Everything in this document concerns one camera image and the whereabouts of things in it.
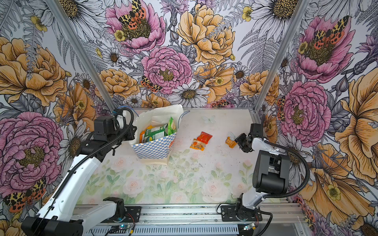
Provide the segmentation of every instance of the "red candy wrapper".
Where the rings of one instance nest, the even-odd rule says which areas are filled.
[[[212,135],[207,134],[205,132],[201,132],[201,135],[198,136],[197,140],[207,144],[209,140],[211,139],[211,137]]]

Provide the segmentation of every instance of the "metal post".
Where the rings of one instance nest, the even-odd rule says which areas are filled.
[[[88,71],[89,76],[94,81],[94,84],[97,86],[98,91],[102,95],[106,105],[109,107],[111,111],[113,111],[116,106],[109,95],[108,91],[106,90],[103,82],[101,81],[95,66],[93,65],[92,61],[90,60],[87,52],[85,51],[83,45],[81,44],[79,36],[75,33],[75,27],[71,24],[68,16],[66,15],[65,11],[63,10],[59,0],[49,0],[45,1],[49,9],[51,10],[52,14],[54,15],[55,19],[59,24],[59,29],[63,31],[69,42],[71,43],[73,49],[76,51],[77,55],[79,56],[81,62],[85,66]]]
[[[273,60],[272,65],[270,66],[268,75],[266,76],[266,80],[264,85],[261,88],[260,94],[257,97],[257,101],[253,107],[253,110],[255,112],[258,112],[262,102],[264,101],[268,91],[269,87],[272,84],[274,77],[276,75],[276,72],[278,70],[279,65],[281,64],[284,56],[285,51],[289,47],[289,44],[292,43],[293,35],[299,25],[301,24],[301,20],[307,10],[307,6],[309,5],[310,0],[299,0],[297,7],[293,13],[293,18],[290,21],[289,28],[287,29],[286,33],[283,35],[280,47],[278,48],[278,51],[276,53],[276,57]]]

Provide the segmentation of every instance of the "checkered paper bag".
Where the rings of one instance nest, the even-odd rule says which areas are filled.
[[[143,112],[137,117],[133,123],[137,127],[135,139],[129,141],[138,158],[163,160],[169,157],[169,153],[173,148],[176,134],[179,128],[180,117],[184,114],[181,105],[172,105],[167,107],[155,108],[151,111]],[[177,125],[177,132],[157,140],[147,143],[139,143],[140,133],[149,125],[159,126],[168,123],[170,117],[173,118]]]

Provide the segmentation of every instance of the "floral tabletop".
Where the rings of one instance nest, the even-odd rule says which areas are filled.
[[[168,165],[143,164],[124,142],[115,156],[105,157],[77,203],[97,204],[108,196],[125,204],[234,202],[252,187],[258,153],[231,149],[225,140],[229,132],[248,132],[251,122],[248,110],[191,110],[181,121]],[[209,144],[204,151],[190,149],[201,131],[213,135]]]

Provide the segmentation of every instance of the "green snack bag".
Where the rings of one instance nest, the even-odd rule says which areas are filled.
[[[174,122],[172,116],[171,116],[170,119],[169,119],[168,127],[167,127],[166,130],[167,130],[167,131],[166,131],[167,135],[174,134],[174,133],[176,133],[176,131],[177,131],[176,126],[175,126],[175,122]]]
[[[152,129],[147,129],[144,134],[144,140],[143,142],[151,142],[153,140],[160,139],[162,137],[166,136],[165,129],[168,127],[168,125],[162,125],[158,127],[153,127]]]

